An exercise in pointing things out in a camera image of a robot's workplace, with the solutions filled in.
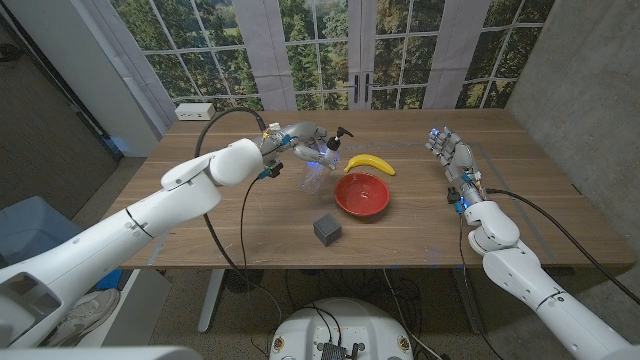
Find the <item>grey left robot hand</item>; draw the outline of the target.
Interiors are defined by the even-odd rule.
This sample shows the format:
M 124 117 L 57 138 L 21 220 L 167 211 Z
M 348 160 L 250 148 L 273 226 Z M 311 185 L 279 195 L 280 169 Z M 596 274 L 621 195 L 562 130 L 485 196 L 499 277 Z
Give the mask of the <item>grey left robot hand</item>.
M 340 138 L 345 134 L 353 136 L 343 127 L 338 127 L 331 135 L 326 129 L 313 122 L 301 122 L 281 127 L 279 123 L 261 125 L 260 139 L 254 139 L 262 154 L 265 169 L 259 178 L 275 178 L 283 165 L 278 159 L 280 153 L 291 150 L 300 160 L 316 163 L 321 169 L 332 171 L 336 168 Z

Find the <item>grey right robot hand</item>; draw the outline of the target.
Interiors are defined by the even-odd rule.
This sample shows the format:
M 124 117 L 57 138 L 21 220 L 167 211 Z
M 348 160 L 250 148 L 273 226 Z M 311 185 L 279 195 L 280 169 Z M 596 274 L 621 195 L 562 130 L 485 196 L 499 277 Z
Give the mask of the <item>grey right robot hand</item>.
M 487 199 L 472 149 L 457 133 L 447 126 L 432 129 L 425 146 L 444 167 L 446 179 L 468 205 Z

